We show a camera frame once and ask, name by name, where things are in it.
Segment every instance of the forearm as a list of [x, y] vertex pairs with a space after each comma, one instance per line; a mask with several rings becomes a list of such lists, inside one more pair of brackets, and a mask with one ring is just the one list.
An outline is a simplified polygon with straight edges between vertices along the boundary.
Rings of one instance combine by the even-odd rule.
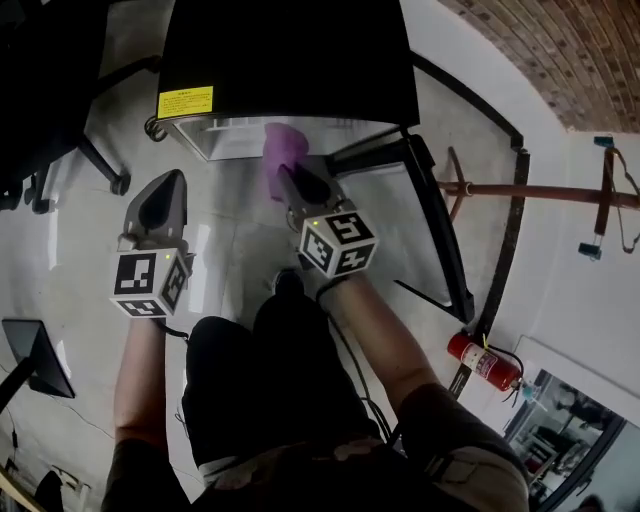
[[167, 449], [164, 368], [164, 333], [150, 319], [132, 320], [116, 383], [116, 442], [137, 438]]
[[416, 339], [364, 274], [338, 285], [337, 295], [351, 331], [396, 412], [411, 391], [438, 382]]

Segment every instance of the pink cloth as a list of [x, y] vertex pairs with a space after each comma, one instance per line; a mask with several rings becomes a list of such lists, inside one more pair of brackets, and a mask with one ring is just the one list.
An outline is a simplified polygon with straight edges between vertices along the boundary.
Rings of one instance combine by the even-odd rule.
[[262, 149], [262, 170], [267, 174], [271, 199], [282, 202], [278, 170], [281, 165], [295, 169], [296, 162], [309, 153], [309, 141], [302, 132], [284, 123], [268, 123], [264, 130], [267, 140]]

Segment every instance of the brick ceiling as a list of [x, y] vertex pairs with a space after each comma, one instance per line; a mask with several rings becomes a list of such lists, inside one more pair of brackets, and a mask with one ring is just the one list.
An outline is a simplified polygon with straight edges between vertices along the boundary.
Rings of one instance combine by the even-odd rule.
[[508, 57], [567, 128], [640, 132], [640, 0], [439, 1]]

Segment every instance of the office chair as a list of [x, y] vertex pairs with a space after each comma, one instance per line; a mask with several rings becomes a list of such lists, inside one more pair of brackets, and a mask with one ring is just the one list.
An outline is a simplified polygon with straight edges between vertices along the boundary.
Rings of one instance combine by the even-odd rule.
[[48, 212], [50, 201], [42, 194], [49, 165], [76, 148], [109, 180], [113, 194], [127, 192], [131, 176], [111, 168], [84, 127], [96, 96], [142, 69], [158, 73], [161, 58], [147, 57], [98, 79], [111, 3], [51, 0], [5, 34], [0, 210], [17, 208], [22, 182], [31, 176], [25, 202], [37, 214]]

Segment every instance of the black shorts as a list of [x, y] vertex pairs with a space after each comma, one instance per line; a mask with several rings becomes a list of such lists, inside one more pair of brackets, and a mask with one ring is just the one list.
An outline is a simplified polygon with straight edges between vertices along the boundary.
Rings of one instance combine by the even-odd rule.
[[196, 465], [345, 432], [379, 437], [311, 299], [275, 295], [253, 333], [200, 320], [187, 349], [182, 398]]

